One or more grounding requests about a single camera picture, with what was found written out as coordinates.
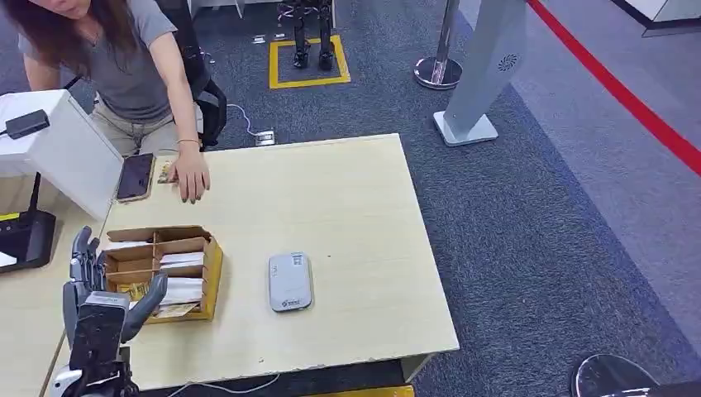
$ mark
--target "red line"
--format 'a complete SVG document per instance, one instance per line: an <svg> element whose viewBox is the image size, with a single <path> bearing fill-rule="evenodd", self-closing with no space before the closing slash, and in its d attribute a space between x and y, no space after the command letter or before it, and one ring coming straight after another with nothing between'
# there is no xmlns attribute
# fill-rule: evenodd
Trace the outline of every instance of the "red line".
<svg viewBox="0 0 701 397"><path fill-rule="evenodd" d="M587 51L567 29L542 5L540 0L527 0L534 12L545 22L550 30L562 41L562 44L574 55L585 68L657 138L667 146L691 170L701 176L701 151L684 139L669 124L657 116L649 107L638 99L623 83L616 79L605 66Z"/></svg>

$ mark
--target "cardboard box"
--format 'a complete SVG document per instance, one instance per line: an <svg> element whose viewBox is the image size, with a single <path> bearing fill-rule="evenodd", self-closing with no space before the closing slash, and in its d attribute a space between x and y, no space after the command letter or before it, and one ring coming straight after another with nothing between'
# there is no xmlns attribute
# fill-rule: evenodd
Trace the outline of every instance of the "cardboard box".
<svg viewBox="0 0 701 397"><path fill-rule="evenodd" d="M115 230L107 232L107 237L111 242L150 243L105 251L108 291L120 292L120 285L149 283L158 272L164 272L169 278L203 279L202 300L197 307L181 317L157 318L151 315L146 324L214 318L224 254L212 234L199 226L172 226ZM202 265L161 269L163 255L198 251L204 252Z"/></svg>

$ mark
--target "woman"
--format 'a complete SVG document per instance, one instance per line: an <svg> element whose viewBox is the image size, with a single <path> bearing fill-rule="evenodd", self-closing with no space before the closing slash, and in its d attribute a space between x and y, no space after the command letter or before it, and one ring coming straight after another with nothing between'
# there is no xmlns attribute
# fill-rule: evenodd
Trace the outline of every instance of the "woman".
<svg viewBox="0 0 701 397"><path fill-rule="evenodd" d="M2 0L20 31L33 91L60 88L59 67L90 78L91 118L122 153L177 153L183 202L209 189L195 107L173 32L154 0Z"/></svg>

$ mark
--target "yellow floor strip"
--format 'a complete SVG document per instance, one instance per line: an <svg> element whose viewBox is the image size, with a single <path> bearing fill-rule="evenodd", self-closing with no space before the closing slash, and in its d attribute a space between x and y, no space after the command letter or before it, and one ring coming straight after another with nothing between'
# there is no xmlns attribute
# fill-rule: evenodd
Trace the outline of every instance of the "yellow floor strip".
<svg viewBox="0 0 701 397"><path fill-rule="evenodd" d="M343 391L341 393L309 397L414 397L414 388L410 385L406 385L400 387L384 387L382 389Z"/></svg>
<svg viewBox="0 0 701 397"><path fill-rule="evenodd" d="M310 39L311 44L321 43L321 39ZM300 87L312 87L314 85L327 85L327 84L338 84L338 83L348 83L351 81L351 73L348 71L348 64L346 63L346 55L343 52L343 45L341 44L341 37L338 35L331 36L331 42L334 45L334 53L336 54L336 65L341 74L339 77L326 77L322 79L309 79L309 80L297 80L297 81L284 81L279 82L279 71L278 71L278 52L280 47L287 45L294 45L294 41L273 41L270 43L270 62L268 66L269 70L269 85L271 89L275 88L300 88Z"/></svg>

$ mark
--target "long brown hair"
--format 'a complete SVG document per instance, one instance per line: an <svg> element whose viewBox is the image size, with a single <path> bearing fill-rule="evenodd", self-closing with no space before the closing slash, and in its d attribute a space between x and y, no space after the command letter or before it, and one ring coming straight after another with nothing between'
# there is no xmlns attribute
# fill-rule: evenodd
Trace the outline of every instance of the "long brown hair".
<svg viewBox="0 0 701 397"><path fill-rule="evenodd" d="M88 49L74 29L74 21L33 2L2 0L7 15L47 62L64 65L76 74L90 75ZM132 17L126 0L92 0L88 14L103 29L110 51L117 61L119 49L126 55L136 51Z"/></svg>

